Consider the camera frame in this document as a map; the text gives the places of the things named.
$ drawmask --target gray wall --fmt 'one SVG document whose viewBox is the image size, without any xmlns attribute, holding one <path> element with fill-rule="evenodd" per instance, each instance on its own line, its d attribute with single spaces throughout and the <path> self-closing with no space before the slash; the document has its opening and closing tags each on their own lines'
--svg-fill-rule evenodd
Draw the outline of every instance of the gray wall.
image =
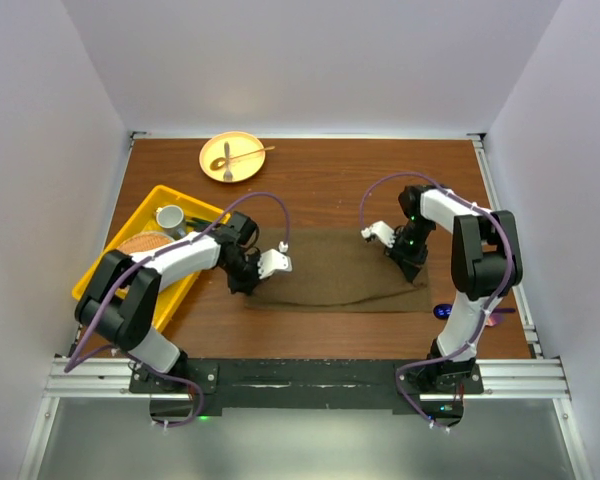
<svg viewBox="0 0 600 480">
<path fill-rule="evenodd" d="M 0 479 L 17 476 L 72 285 L 102 246 L 124 130 L 59 1 L 0 1 Z"/>
<path fill-rule="evenodd" d="M 129 129 L 464 135 L 559 0 L 63 0 Z"/>
<path fill-rule="evenodd" d="M 540 340 L 600 478 L 600 0 L 564 0 L 487 135 Z"/>
</svg>

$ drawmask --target brown tabletop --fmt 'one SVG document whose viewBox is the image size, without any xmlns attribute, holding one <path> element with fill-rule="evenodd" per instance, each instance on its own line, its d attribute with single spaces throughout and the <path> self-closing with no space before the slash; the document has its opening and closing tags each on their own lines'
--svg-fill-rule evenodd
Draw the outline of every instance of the brown tabletop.
<svg viewBox="0 0 600 480">
<path fill-rule="evenodd" d="M 133 147 L 116 205 L 109 239 L 158 184 L 224 208 L 248 192 L 283 198 L 293 227 L 356 226 L 358 205 L 375 180 L 399 171 L 426 173 L 456 193 L 487 206 L 480 169 L 470 141 L 266 139 L 276 150 L 252 179 L 222 184 L 200 170 L 205 140 L 138 140 Z M 365 207 L 366 223 L 405 223 L 397 202 L 408 179 L 378 188 Z M 256 198 L 241 211 L 260 226 L 283 226 L 270 199 Z M 452 303 L 451 235 L 441 228 L 429 238 L 429 272 L 434 304 Z M 515 306 L 509 295 L 501 306 Z M 248 310 L 230 295 L 226 275 L 203 272 L 163 332 L 192 357 L 251 358 L 422 358 L 444 327 L 431 313 L 302 313 Z M 92 346 L 101 342 L 96 339 Z M 481 358 L 529 358 L 518 314 L 488 328 Z"/>
</svg>

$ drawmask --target yellow tray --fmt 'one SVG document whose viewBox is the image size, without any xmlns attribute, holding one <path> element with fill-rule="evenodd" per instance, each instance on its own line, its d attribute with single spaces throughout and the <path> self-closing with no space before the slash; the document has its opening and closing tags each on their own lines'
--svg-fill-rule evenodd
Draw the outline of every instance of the yellow tray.
<svg viewBox="0 0 600 480">
<path fill-rule="evenodd" d="M 204 220 L 215 220 L 222 213 L 221 209 L 201 202 L 193 197 L 189 197 L 177 190 L 165 187 L 164 185 L 156 186 L 151 190 L 151 193 L 147 195 L 147 198 L 144 199 L 136 211 L 133 212 L 133 215 L 127 220 L 127 223 L 125 223 L 116 236 L 113 237 L 113 240 L 109 242 L 109 245 L 107 245 L 100 254 L 98 260 L 91 265 L 91 268 L 89 268 L 87 273 L 85 273 L 76 286 L 73 287 L 73 290 L 71 291 L 73 298 L 80 300 L 91 280 L 93 272 L 106 252 L 115 250 L 122 242 L 137 233 L 144 231 L 160 231 L 160 227 L 155 221 L 154 213 L 157 208 L 171 204 L 178 205 L 182 208 L 185 215 L 188 217 L 199 217 Z M 227 215 L 223 221 L 226 222 L 228 218 L 229 215 Z M 189 275 L 165 288 L 160 295 L 158 295 L 156 309 L 153 313 L 153 326 L 156 330 L 159 332 L 164 330 L 169 321 L 171 321 L 173 313 L 180 306 L 185 295 L 199 275 L 200 272 Z"/>
</svg>

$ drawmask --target wooden utensil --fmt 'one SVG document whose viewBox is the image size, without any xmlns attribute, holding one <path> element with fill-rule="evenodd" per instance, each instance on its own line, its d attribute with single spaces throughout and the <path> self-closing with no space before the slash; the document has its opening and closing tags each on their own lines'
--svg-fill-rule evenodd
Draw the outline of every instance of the wooden utensil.
<svg viewBox="0 0 600 480">
<path fill-rule="evenodd" d="M 274 148 L 276 148 L 276 147 L 270 146 L 270 147 L 260 148 L 258 150 L 254 150 L 254 151 L 248 152 L 248 153 L 241 153 L 240 155 L 236 155 L 235 157 L 229 157 L 229 160 L 231 161 L 231 163 L 234 163 L 234 161 L 238 158 L 242 158 L 244 160 L 243 157 L 246 157 L 248 155 L 253 155 L 254 153 L 269 152 L 269 151 L 273 150 Z M 226 161 L 227 161 L 227 159 L 225 157 L 216 158 L 213 162 L 211 162 L 211 165 L 210 165 L 211 170 L 220 170 L 222 167 L 224 167 Z"/>
</svg>

